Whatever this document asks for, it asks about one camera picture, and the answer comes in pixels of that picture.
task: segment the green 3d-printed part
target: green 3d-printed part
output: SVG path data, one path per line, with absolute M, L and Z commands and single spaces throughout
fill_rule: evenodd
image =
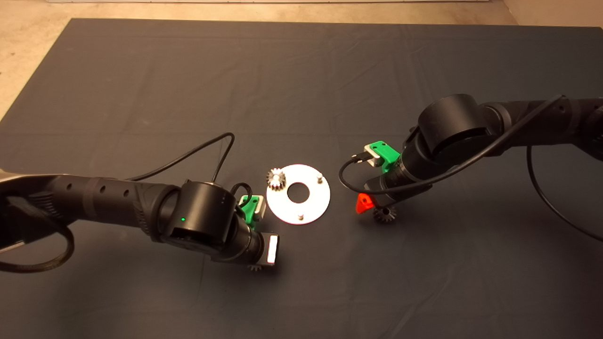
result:
M 400 153 L 384 141 L 376 141 L 370 144 L 370 148 L 383 159 L 383 165 L 381 166 L 383 173 L 389 172 L 400 157 Z
M 243 196 L 243 202 L 247 201 L 247 195 Z M 256 229 L 256 222 L 253 219 L 253 215 L 256 212 L 257 204 L 259 203 L 259 199 L 256 195 L 251 196 L 251 201 L 247 203 L 245 206 L 241 207 L 243 212 L 245 212 L 245 224 L 249 225 L 252 230 Z

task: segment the small gear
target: small gear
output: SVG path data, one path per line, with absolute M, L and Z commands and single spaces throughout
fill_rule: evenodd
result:
M 382 224 L 389 224 L 390 222 L 394 221 L 397 216 L 398 213 L 392 207 L 376 208 L 373 211 L 373 218 L 378 223 Z
M 280 191 L 285 187 L 285 173 L 280 168 L 273 168 L 266 175 L 266 182 L 273 191 Z

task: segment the green bracket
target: green bracket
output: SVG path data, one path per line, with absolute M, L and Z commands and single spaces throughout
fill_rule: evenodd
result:
M 400 153 L 384 141 L 376 141 L 370 144 L 369 147 L 383 159 L 383 165 L 381 166 L 383 173 L 389 172 L 400 158 Z
M 247 201 L 247 197 L 247 195 L 243 195 L 239 201 L 239 205 Z M 261 195 L 252 195 L 251 201 L 245 206 L 241 207 L 241 210 L 245 213 L 245 224 L 249 225 L 252 230 L 255 230 L 256 222 L 260 221 L 264 217 L 264 197 Z

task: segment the white plate with hole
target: white plate with hole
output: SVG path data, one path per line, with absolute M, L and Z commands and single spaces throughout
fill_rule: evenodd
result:
M 272 213 L 282 221 L 293 225 L 304 225 L 315 221 L 329 207 L 331 190 L 329 183 L 318 170 L 308 165 L 289 165 L 282 168 L 285 187 L 279 191 L 266 189 L 266 201 Z M 296 203 L 289 198 L 288 190 L 293 184 L 301 183 L 308 188 L 308 199 Z

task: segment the red triangular part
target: red triangular part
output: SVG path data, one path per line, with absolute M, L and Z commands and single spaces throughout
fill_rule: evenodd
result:
M 371 197 L 368 194 L 360 193 L 358 194 L 358 201 L 356 202 L 356 213 L 362 214 L 369 209 L 375 207 Z

